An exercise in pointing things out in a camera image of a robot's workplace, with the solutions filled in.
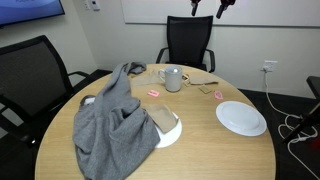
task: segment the gray cloth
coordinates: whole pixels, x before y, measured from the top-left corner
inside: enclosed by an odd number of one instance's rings
[[[128,73],[145,67],[118,65],[94,103],[80,106],[75,115],[73,141],[85,179],[126,178],[160,141],[153,120],[131,96]]]

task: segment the round table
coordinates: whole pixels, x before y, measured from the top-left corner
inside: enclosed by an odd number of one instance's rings
[[[168,64],[149,64],[143,74],[158,71]],[[207,73],[181,66],[186,74]],[[225,101],[252,103],[234,86],[215,77],[218,84],[209,84],[221,91],[223,99],[213,91],[204,94],[199,85],[184,86],[170,93],[163,83],[133,86],[132,96],[143,104],[166,104],[181,119],[183,130],[172,145],[155,149],[127,179],[275,179],[275,154],[268,130],[254,137],[236,134],[225,128],[216,116],[217,106]],[[83,179],[72,141],[74,115],[85,95],[96,95],[106,85],[105,76],[77,93],[59,111],[50,124],[37,156],[35,177],[42,179]],[[158,97],[147,95],[149,90]]]

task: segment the mug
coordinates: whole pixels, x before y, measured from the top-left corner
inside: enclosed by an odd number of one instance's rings
[[[177,92],[181,88],[182,68],[177,65],[171,65],[158,72],[159,78],[164,82],[167,91]]]

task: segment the power cord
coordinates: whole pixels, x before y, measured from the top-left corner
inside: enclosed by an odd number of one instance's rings
[[[293,117],[293,118],[296,118],[296,119],[302,119],[302,117],[301,117],[301,116],[294,115],[294,114],[288,114],[288,113],[286,113],[286,112],[280,111],[279,109],[277,109],[277,108],[275,108],[275,107],[273,106],[273,104],[272,104],[272,102],[271,102],[271,100],[270,100],[270,97],[269,97],[268,77],[267,77],[268,71],[267,71],[266,69],[263,69],[263,71],[264,71],[264,77],[265,77],[266,96],[267,96],[267,99],[268,99],[268,101],[269,101],[269,104],[271,105],[271,107],[272,107],[275,111],[277,111],[277,112],[279,112],[279,113],[281,113],[281,114],[286,115],[285,124],[280,124],[280,125],[278,126],[279,135],[280,135],[283,139],[285,139],[285,137],[284,137],[284,136],[282,135],[282,133],[281,133],[281,128],[282,128],[282,127],[287,127],[287,128],[290,129],[290,130],[293,130],[293,129],[294,129],[294,127],[292,127],[292,126],[290,126],[290,125],[288,124],[288,118],[289,118],[289,117]],[[296,158],[297,161],[299,161],[317,180],[320,180],[320,178],[319,178],[307,165],[305,165],[305,164],[303,163],[303,161],[301,161],[301,160],[291,151],[291,149],[290,149],[290,145],[291,145],[292,143],[298,143],[298,142],[301,142],[301,141],[306,141],[306,140],[309,139],[309,138],[315,138],[315,137],[317,137],[317,136],[318,136],[318,131],[317,131],[313,126],[312,126],[312,129],[313,129],[314,132],[315,132],[313,135],[309,135],[309,134],[301,131],[301,134],[303,134],[304,136],[301,136],[300,134],[298,134],[298,138],[292,139],[292,140],[287,144],[287,148],[288,148],[289,153],[290,153],[294,158]]]

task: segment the white plate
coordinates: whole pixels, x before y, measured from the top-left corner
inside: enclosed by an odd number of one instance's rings
[[[218,105],[216,114],[226,128],[237,134],[258,136],[267,129],[266,120],[259,111],[241,102],[223,102]]]
[[[158,126],[156,126],[156,129],[160,137],[160,142],[156,145],[155,148],[163,148],[163,147],[170,146],[171,144],[173,144],[179,139],[182,132],[182,123],[179,117],[175,113],[173,113],[173,115],[176,117],[178,123],[173,129],[171,129],[171,131],[164,134],[158,128]]]

